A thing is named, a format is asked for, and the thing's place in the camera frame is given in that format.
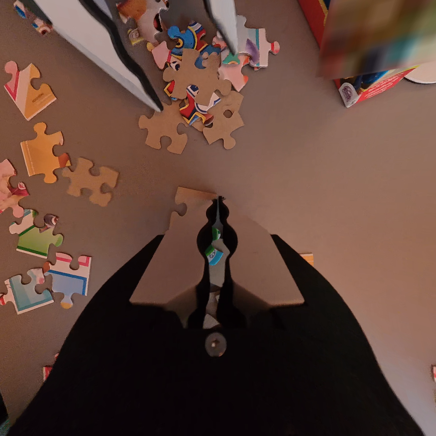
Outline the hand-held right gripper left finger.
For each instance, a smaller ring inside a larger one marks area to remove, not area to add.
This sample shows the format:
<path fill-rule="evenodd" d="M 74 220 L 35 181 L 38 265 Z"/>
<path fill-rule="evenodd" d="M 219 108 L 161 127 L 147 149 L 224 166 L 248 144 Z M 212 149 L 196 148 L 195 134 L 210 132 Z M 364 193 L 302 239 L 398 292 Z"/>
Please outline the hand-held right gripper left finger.
<path fill-rule="evenodd" d="M 197 215 L 193 223 L 180 223 L 165 232 L 130 297 L 133 305 L 157 306 L 177 313 L 185 328 L 197 308 L 195 287 L 204 275 L 205 259 L 197 236 L 208 218 L 205 224 L 200 223 L 201 218 Z"/>

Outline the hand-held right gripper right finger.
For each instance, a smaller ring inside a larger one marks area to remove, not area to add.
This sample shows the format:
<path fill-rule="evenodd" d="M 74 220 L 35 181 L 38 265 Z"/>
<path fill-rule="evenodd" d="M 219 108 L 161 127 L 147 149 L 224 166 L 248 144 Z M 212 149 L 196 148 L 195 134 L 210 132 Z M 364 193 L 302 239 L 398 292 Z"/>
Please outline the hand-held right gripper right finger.
<path fill-rule="evenodd" d="M 304 298 L 271 234 L 230 200 L 218 199 L 223 242 L 229 249 L 218 302 L 223 327 L 246 327 L 270 309 L 300 306 Z"/>

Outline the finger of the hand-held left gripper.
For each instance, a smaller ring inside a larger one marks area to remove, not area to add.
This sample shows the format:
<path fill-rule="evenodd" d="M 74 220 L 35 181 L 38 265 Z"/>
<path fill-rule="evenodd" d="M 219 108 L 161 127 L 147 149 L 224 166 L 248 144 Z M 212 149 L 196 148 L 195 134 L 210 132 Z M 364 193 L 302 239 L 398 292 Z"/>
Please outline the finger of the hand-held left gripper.
<path fill-rule="evenodd" d="M 156 112 L 163 105 L 141 66 L 124 46 L 107 1 L 33 1 L 54 30 Z"/>
<path fill-rule="evenodd" d="M 206 11 L 233 55 L 238 54 L 237 14 L 233 0 L 205 0 Z"/>

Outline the orange white puzzle piece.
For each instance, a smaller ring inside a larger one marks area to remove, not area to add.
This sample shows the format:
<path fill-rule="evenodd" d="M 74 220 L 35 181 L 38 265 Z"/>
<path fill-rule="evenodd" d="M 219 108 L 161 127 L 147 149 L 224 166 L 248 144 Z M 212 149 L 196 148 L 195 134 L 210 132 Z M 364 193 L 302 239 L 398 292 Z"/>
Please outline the orange white puzzle piece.
<path fill-rule="evenodd" d="M 167 0 L 125 0 L 117 3 L 118 13 L 122 18 L 133 19 L 139 30 L 139 35 L 152 46 L 158 41 L 156 35 L 162 32 L 160 12 L 167 11 Z"/>

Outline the small heap of puzzle pieces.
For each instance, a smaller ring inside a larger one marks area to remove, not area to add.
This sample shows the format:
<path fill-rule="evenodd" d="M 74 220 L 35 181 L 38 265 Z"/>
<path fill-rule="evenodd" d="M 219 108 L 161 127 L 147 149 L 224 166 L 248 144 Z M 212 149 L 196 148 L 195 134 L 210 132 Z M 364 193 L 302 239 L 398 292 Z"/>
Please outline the small heap of puzzle pieces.
<path fill-rule="evenodd" d="M 205 29 L 196 21 L 185 31 L 177 26 L 168 29 L 168 36 L 177 41 L 174 48 L 169 49 L 166 41 L 152 47 L 155 63 L 163 71 L 164 91 L 172 102 L 150 118 L 139 118 L 139 128 L 147 132 L 147 146 L 160 149 L 166 137 L 170 140 L 167 150 L 181 154 L 188 136 L 178 132 L 179 125 L 203 133 L 209 145 L 222 140 L 226 150 L 235 146 L 232 133 L 244 125 L 239 110 L 241 90 L 248 82 L 242 69 L 246 65 L 254 70 L 266 68 L 269 54 L 280 52 L 279 42 L 269 41 L 264 28 L 248 28 L 242 15 L 237 15 L 236 24 L 235 54 L 219 33 L 207 44 Z"/>

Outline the plain brown puzzle piece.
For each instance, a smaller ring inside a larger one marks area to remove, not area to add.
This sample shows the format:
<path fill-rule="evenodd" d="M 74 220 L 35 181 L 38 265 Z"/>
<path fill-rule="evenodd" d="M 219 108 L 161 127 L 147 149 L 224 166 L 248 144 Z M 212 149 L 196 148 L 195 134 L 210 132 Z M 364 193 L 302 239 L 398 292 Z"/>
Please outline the plain brown puzzle piece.
<path fill-rule="evenodd" d="M 102 186 L 106 184 L 110 188 L 115 188 L 119 173 L 110 167 L 101 166 L 99 175 L 93 175 L 90 172 L 93 167 L 92 161 L 79 157 L 73 171 L 70 167 L 63 168 L 62 176 L 70 180 L 67 193 L 79 197 L 83 189 L 89 189 L 91 191 L 90 202 L 105 207 L 112 200 L 112 193 L 102 192 Z"/>
<path fill-rule="evenodd" d="M 197 215 L 201 216 L 200 223 L 206 222 L 206 211 L 217 199 L 216 193 L 198 191 L 185 187 L 178 187 L 174 203 L 176 206 L 185 205 L 186 211 L 181 215 L 178 211 L 173 211 L 170 217 L 169 229 L 175 225 L 191 224 Z"/>

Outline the colourful cardboard puzzle box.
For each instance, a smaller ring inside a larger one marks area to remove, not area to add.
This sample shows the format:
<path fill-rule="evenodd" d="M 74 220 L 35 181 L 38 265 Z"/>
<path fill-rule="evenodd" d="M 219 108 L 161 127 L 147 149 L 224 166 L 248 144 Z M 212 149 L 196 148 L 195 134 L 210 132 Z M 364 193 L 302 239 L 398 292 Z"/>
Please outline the colourful cardboard puzzle box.
<path fill-rule="evenodd" d="M 299 0 L 298 3 L 318 46 L 321 47 L 330 1 Z M 401 79 L 405 78 L 406 74 L 418 66 L 334 79 L 334 83 L 345 107 L 349 108 L 358 102 L 393 88 Z"/>

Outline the pink puzzle piece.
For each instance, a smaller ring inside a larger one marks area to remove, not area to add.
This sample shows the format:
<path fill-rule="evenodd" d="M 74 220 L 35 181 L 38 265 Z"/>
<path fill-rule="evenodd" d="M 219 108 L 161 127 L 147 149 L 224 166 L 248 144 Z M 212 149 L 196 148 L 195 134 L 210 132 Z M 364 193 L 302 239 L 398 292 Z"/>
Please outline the pink puzzle piece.
<path fill-rule="evenodd" d="M 10 208 L 14 217 L 21 218 L 24 216 L 24 209 L 19 201 L 29 196 L 29 192 L 23 182 L 19 182 L 17 187 L 10 184 L 10 178 L 16 175 L 17 172 L 8 159 L 0 163 L 0 212 Z"/>

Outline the green white puzzle piece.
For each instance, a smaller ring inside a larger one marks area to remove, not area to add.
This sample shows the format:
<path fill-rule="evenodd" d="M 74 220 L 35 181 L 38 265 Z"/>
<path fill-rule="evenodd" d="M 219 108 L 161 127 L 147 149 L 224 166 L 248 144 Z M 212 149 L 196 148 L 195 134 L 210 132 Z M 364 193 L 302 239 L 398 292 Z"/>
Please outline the green white puzzle piece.
<path fill-rule="evenodd" d="M 13 8 L 16 13 L 24 20 L 31 22 L 31 26 L 36 32 L 40 35 L 46 35 L 52 32 L 53 27 L 52 24 L 48 21 L 48 19 L 44 19 L 40 17 L 34 10 L 36 10 L 36 5 L 26 6 L 26 4 L 22 1 L 14 1 Z"/>

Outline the orange striped puzzle piece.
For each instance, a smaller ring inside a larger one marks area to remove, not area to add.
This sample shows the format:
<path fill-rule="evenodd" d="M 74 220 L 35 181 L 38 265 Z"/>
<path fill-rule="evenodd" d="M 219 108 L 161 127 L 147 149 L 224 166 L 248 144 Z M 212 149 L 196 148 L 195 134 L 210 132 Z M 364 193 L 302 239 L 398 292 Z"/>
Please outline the orange striped puzzle piece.
<path fill-rule="evenodd" d="M 4 65 L 4 71 L 11 75 L 4 88 L 26 121 L 30 121 L 56 101 L 57 98 L 48 84 L 43 83 L 38 89 L 31 84 L 33 79 L 41 77 L 39 69 L 32 63 L 19 70 L 16 62 L 8 61 Z"/>

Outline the blue framed white puzzle piece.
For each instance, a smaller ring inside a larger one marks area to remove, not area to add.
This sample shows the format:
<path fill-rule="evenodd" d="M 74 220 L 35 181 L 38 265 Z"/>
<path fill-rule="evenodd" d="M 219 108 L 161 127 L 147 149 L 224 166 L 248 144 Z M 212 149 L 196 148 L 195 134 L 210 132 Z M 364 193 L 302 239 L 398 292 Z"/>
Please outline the blue framed white puzzle piece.
<path fill-rule="evenodd" d="M 45 276 L 52 276 L 52 292 L 62 293 L 61 307 L 69 309 L 73 306 L 73 294 L 87 296 L 92 257 L 81 255 L 79 267 L 71 268 L 72 257 L 65 253 L 56 254 L 56 262 L 46 261 L 42 267 Z"/>

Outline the plain orange puzzle piece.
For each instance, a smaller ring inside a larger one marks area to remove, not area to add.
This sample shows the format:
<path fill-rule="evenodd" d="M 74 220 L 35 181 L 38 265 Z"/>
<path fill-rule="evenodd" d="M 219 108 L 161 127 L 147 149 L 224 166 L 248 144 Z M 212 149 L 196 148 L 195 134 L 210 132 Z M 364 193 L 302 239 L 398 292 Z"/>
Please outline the plain orange puzzle piece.
<path fill-rule="evenodd" d="M 45 183 L 55 183 L 57 176 L 54 171 L 58 168 L 70 166 L 70 158 L 67 153 L 56 156 L 53 152 L 55 146 L 62 146 L 63 134 L 57 131 L 53 134 L 46 133 L 47 125 L 40 122 L 34 125 L 36 138 L 20 143 L 29 177 L 39 174 L 44 175 Z"/>

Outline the light green edge puzzle piece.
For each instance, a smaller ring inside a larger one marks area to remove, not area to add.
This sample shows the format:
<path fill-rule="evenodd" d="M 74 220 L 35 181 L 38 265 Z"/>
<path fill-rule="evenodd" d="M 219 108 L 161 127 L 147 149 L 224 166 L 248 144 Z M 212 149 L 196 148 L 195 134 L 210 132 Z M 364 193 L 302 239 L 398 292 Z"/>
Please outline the light green edge puzzle piece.
<path fill-rule="evenodd" d="M 43 217 L 44 225 L 35 225 L 35 218 L 38 212 L 32 209 L 25 209 L 22 221 L 13 222 L 9 226 L 9 233 L 18 236 L 16 250 L 21 253 L 35 255 L 40 258 L 47 258 L 50 245 L 59 247 L 64 240 L 62 234 L 53 234 L 59 217 L 53 214 L 46 214 Z"/>

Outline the teal corner puzzle piece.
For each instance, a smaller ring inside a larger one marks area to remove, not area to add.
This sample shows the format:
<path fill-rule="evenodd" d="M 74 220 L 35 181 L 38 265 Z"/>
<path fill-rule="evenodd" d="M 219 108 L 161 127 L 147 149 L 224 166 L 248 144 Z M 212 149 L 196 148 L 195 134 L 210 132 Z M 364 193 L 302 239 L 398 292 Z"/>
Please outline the teal corner puzzle piece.
<path fill-rule="evenodd" d="M 0 304 L 13 303 L 17 314 L 29 312 L 54 302 L 52 294 L 48 290 L 37 293 L 35 287 L 44 284 L 45 276 L 42 268 L 30 269 L 27 272 L 31 281 L 22 283 L 22 275 L 14 275 L 5 280 L 5 291 L 1 293 Z"/>

